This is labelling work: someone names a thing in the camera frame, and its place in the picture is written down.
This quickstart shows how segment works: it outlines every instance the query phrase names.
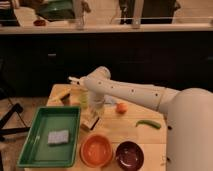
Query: wooden table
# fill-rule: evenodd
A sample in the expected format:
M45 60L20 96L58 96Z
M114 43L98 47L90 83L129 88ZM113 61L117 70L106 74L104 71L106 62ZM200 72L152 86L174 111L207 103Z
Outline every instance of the wooden table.
M69 84L56 84L53 86L47 106L60 106L61 103L56 103L50 99L58 93L70 88ZM93 131L86 132L80 128L78 137L78 146L76 151L75 164L71 168L63 170L71 171L121 171L115 157L107 167L104 168L89 168L80 159L79 148L82 140L92 133L101 133L109 138L112 143L114 154L118 145L123 141L133 141L137 143L144 152L144 164L141 171L165 171L166 162L166 123L163 115L150 109L135 105L133 103L115 98L117 102L124 102L128 105L128 111L125 114L117 114L114 105L105 105L104 114L98 121ZM89 109L81 111L81 121L88 117ZM135 124L140 119L150 119L161 124L161 129L157 130L148 125Z

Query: food item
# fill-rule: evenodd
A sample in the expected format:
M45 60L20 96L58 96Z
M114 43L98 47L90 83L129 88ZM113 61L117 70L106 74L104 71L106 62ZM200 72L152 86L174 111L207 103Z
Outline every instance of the food item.
M117 103L115 111L120 114L126 113L128 107L125 103Z
M45 20L35 20L33 24L34 26L46 26Z
M155 121L151 121L151 120L139 120L135 126L137 127L139 124L146 124L146 125L152 126L153 128L156 128L156 129L161 128L161 124L159 124L158 122L155 122Z
M66 144L69 142L69 131L61 130L61 131L51 131L48 134L48 142L49 145L58 145L58 144Z

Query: floor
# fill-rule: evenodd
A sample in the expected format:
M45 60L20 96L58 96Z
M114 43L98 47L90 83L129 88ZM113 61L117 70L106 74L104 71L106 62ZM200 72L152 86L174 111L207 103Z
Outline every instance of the floor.
M45 106L47 102L47 97L38 97L38 98L12 98L12 102L20 103L23 107L23 112L21 113L21 118L27 126L31 125L34 114L39 106ZM0 117L6 114L11 105L7 99L0 100ZM18 115L15 113L9 119L5 127L3 128L19 128L23 127L21 120ZM5 136L5 141L0 142L0 150L4 165L4 171L22 171L16 166L19 153L24 144L27 133L19 133L14 135Z

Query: tripod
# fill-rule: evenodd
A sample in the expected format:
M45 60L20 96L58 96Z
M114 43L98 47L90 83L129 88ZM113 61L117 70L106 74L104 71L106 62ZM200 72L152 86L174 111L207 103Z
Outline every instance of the tripod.
M13 115L13 113L17 112L19 114L22 111L23 111L23 108L21 107L21 105L19 103L16 103L0 120L0 141L5 140L5 138L3 137L4 135L16 134L16 133L29 131L29 129L30 129L29 127L2 129L4 127L4 125L7 123L7 121L10 119L10 117Z

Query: orange bowl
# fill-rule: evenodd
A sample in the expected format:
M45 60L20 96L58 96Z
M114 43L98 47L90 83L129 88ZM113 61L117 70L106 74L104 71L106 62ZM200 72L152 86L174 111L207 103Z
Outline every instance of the orange bowl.
M100 134L88 136L81 144L80 156L89 167L103 167L113 156L113 150L107 137Z

